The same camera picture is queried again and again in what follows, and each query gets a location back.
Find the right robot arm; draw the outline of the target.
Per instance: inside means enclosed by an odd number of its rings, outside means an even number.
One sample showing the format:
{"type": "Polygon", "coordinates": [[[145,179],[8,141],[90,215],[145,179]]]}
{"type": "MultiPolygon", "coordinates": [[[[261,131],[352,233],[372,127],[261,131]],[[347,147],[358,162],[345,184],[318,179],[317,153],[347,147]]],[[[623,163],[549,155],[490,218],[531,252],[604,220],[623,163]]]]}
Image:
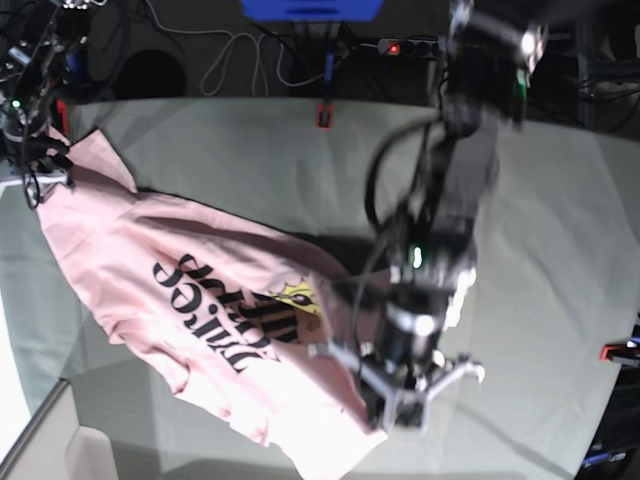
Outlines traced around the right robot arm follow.
{"type": "Polygon", "coordinates": [[[55,184],[73,185],[69,147],[50,135],[62,94],[81,85],[69,56],[85,43],[90,1],[28,1],[3,33],[1,187],[22,190],[30,210],[55,184]]]}

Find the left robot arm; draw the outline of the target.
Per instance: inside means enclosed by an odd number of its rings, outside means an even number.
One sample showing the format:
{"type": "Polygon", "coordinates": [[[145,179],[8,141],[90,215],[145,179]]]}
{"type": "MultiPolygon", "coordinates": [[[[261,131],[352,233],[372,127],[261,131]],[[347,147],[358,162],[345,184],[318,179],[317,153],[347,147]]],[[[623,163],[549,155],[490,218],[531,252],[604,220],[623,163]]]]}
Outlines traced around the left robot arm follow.
{"type": "Polygon", "coordinates": [[[376,240],[359,279],[334,283],[350,309],[348,337],[310,347],[354,376],[368,424],[425,429],[434,399],[464,377],[483,380],[466,354],[444,356],[442,335],[455,327],[477,279],[474,229],[483,195],[497,175],[491,149],[463,153],[461,143],[500,120],[520,125],[529,80],[548,29],[522,1],[455,1],[446,39],[445,90],[438,113],[389,134],[366,177],[364,208],[376,240]],[[408,190],[392,212],[376,210],[378,176],[401,141],[420,134],[408,190]]]}

